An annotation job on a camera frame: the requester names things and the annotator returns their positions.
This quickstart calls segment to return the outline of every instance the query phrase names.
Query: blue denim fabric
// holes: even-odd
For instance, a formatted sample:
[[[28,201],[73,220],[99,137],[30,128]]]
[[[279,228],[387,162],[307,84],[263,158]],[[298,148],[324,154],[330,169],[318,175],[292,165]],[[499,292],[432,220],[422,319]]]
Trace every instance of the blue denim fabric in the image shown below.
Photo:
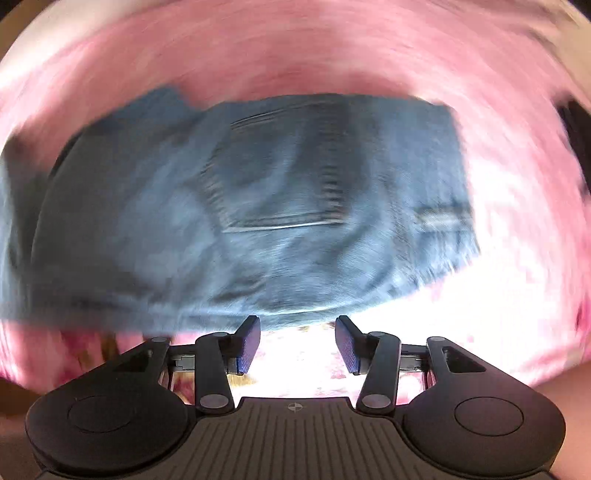
[[[2,296],[32,321],[305,325],[412,293],[478,254],[452,116],[418,99],[202,112],[157,90],[87,127],[41,183],[32,247],[9,262],[26,294]]]

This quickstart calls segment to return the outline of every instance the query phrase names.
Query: pink fabric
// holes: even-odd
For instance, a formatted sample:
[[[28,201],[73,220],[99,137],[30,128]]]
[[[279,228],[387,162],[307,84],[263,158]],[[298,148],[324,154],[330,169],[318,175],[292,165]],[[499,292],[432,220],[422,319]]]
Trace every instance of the pink fabric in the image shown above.
[[[518,17],[508,7],[516,3],[494,14],[458,5],[178,1],[121,21],[0,88],[0,143],[18,135],[48,169],[77,129],[169,83],[199,106],[318,92],[446,103],[463,142],[482,255],[438,285],[352,317],[365,331],[407,343],[446,336],[533,384],[580,361],[591,330],[591,210],[552,106],[574,86],[507,20]],[[41,391],[90,368],[72,367],[76,352],[98,345],[91,333],[12,322],[0,335],[0,375]],[[140,341],[119,337],[124,349]],[[237,395],[355,398],[363,380],[345,375],[329,325],[265,333],[249,376]],[[418,383],[406,376],[400,390],[407,401]]]

